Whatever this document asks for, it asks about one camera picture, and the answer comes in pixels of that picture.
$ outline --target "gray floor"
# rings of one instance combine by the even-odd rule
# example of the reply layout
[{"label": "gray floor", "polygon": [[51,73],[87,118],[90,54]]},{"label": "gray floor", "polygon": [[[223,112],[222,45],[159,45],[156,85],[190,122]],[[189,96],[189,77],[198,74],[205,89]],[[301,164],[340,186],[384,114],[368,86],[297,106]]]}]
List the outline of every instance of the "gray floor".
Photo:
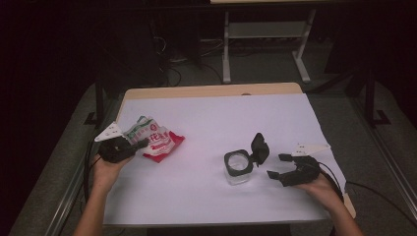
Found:
[{"label": "gray floor", "polygon": [[[246,48],[237,50],[231,57],[232,84],[296,82],[303,90],[315,88],[334,75],[324,75],[331,43],[309,42],[303,56],[312,82],[305,85],[300,82],[299,74],[291,57],[294,42],[268,42],[274,45],[268,50]],[[220,56],[211,55],[203,62],[213,67],[221,75]],[[175,66],[181,73],[180,87],[220,85],[220,78],[207,66],[198,68],[193,64],[182,63]],[[171,84],[178,80],[174,71],[168,73]],[[417,190],[417,132],[398,109],[390,92],[377,85],[376,108],[383,110],[391,125],[379,126],[372,130],[362,117],[363,95],[357,99],[346,97],[342,90],[346,82],[322,94],[309,95],[310,102],[317,114],[323,133],[332,146],[335,159],[348,181],[372,187],[393,201],[410,218],[408,209],[395,180],[389,171],[384,153],[380,151],[375,137],[384,140],[387,150],[392,154],[399,168]],[[59,144],[53,152],[41,177],[33,189],[20,217],[15,223],[11,235],[71,235],[77,225],[83,208],[83,195],[79,194],[70,212],[57,208],[69,204],[63,200],[71,184],[77,183],[77,168],[86,150],[87,141],[94,136],[93,126],[84,125],[90,112],[94,111],[94,87],[91,86],[81,99]],[[120,106],[120,100],[106,100],[107,116],[105,123],[113,121]],[[347,185],[357,211],[356,220],[366,235],[416,235],[417,229],[393,206],[369,190]],[[50,222],[63,222],[65,225]],[[331,229],[329,221],[300,223],[291,225],[294,236],[328,235]],[[106,228],[105,235],[146,235],[141,228]]]}]

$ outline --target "red snack bag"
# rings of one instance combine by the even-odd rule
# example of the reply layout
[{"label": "red snack bag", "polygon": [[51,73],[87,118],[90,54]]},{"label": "red snack bag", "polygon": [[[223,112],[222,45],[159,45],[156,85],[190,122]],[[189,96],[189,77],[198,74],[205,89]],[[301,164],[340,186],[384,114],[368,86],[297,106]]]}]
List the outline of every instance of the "red snack bag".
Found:
[{"label": "red snack bag", "polygon": [[141,116],[128,132],[125,133],[131,145],[143,139],[149,140],[149,145],[142,148],[144,157],[160,162],[169,153],[174,151],[185,137],[177,136],[165,127],[159,127],[151,117]]}]

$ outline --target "hand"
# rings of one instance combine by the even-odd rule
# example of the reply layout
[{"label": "hand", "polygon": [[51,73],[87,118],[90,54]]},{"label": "hand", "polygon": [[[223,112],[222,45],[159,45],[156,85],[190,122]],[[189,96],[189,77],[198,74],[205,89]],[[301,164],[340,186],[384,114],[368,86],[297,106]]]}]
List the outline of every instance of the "hand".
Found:
[{"label": "hand", "polygon": [[335,210],[338,207],[344,207],[343,202],[332,188],[331,183],[323,174],[320,174],[319,177],[311,183],[294,187],[305,190],[307,194],[319,201],[328,211]]},{"label": "hand", "polygon": [[120,170],[128,163],[132,157],[124,159],[118,163],[111,163],[100,158],[97,154],[93,161],[95,162],[93,168],[93,183],[92,188],[107,194],[119,176]]}]

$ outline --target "black object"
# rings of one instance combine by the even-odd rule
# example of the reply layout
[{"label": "black object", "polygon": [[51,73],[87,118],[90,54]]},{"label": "black object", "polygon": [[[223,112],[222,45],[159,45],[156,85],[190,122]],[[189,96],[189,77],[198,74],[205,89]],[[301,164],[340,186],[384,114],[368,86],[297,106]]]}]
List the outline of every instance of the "black object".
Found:
[{"label": "black object", "polygon": [[[261,133],[257,133],[255,135],[254,140],[251,143],[251,149],[251,155],[249,155],[247,151],[239,149],[229,152],[224,156],[224,164],[226,165],[227,172],[230,176],[236,177],[251,173],[254,168],[253,162],[256,162],[257,166],[259,167],[259,165],[263,164],[269,156],[269,147],[267,143],[265,143],[264,136]],[[229,165],[229,159],[235,155],[243,156],[248,160],[248,165],[245,169],[237,170]]]},{"label": "black object", "polygon": [[125,138],[118,137],[103,141],[98,149],[98,154],[105,161],[117,163],[135,155],[137,150],[147,147],[148,144],[149,140],[144,139],[134,145],[130,145]]},{"label": "black object", "polygon": [[297,168],[294,171],[279,174],[274,171],[267,171],[270,179],[279,180],[284,187],[294,186],[299,184],[307,184],[319,177],[321,168],[319,163],[310,155],[291,156],[288,154],[281,154],[279,159],[282,161],[294,161]]}]

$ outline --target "dark background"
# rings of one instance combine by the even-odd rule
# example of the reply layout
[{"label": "dark background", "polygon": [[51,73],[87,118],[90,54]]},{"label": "dark background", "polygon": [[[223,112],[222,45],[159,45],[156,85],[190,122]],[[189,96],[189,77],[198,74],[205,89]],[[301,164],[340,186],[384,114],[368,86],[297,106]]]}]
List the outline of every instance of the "dark background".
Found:
[{"label": "dark background", "polygon": [[[322,7],[310,40],[334,41],[328,72],[341,73],[371,57],[370,68],[377,80],[393,92],[399,107],[416,126],[416,4],[394,2]],[[153,34],[166,38],[196,63],[198,39],[222,37],[221,12],[159,15],[80,11],[142,4],[2,1],[0,71],[6,134],[2,135],[1,235],[9,232],[78,101],[96,78],[103,81],[110,96],[128,88],[160,86],[164,77],[158,67],[164,59],[154,53]],[[288,9],[285,14],[295,17]],[[158,20],[149,26],[155,15]],[[273,14],[264,14],[267,19],[270,16]],[[258,20],[260,15],[238,13],[235,17]]]}]

